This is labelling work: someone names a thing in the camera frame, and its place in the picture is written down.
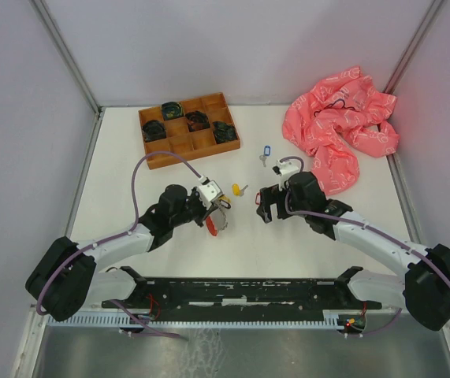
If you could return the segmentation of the red carabiner keyring with keys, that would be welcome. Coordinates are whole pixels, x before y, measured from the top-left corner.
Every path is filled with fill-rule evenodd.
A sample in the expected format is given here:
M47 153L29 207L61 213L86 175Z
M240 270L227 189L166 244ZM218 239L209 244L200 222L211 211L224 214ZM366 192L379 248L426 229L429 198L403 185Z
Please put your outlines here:
M231 200L222 195L218 199L217 208L206 219L206 227L208 232L216 237L219 232L224 231L228 227L226 211L231 209Z

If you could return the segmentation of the key with yellow tag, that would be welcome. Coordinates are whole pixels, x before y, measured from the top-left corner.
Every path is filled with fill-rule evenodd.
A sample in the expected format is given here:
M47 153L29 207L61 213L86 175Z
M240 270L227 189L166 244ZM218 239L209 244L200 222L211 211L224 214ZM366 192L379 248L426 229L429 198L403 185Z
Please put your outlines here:
M236 197L242 197L245 194L245 191L248 189L248 185L245 185L244 187L240 187L237 183L234 183L232 185L232 193Z

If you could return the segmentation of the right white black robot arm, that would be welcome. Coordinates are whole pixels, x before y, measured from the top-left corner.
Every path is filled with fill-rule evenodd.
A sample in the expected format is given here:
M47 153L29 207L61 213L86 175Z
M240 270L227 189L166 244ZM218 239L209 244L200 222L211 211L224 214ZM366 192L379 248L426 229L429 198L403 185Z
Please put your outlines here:
M265 223L300 217L311 230L364 253L390 270L377 274L361 267L341 275L334 298L344 308L358 302L406 310L420 325L439 331L450 320L450 248L398 239L368 222L353 208L327 198L314 174L296 172L257 194L256 213Z

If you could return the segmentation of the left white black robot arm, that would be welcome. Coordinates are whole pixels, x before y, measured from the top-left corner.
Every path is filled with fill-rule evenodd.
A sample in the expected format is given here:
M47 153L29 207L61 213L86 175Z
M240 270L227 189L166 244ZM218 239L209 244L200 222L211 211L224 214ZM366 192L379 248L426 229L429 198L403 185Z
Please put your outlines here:
M140 306L147 297L143 277L130 267L112 266L159 248L181 225L194 222L202 227L218 209L222 195L214 181L190 191L172 184L123 232L87 243L76 243L66 236L55 239L28 277L25 289L36 300L37 310L56 321L110 299Z

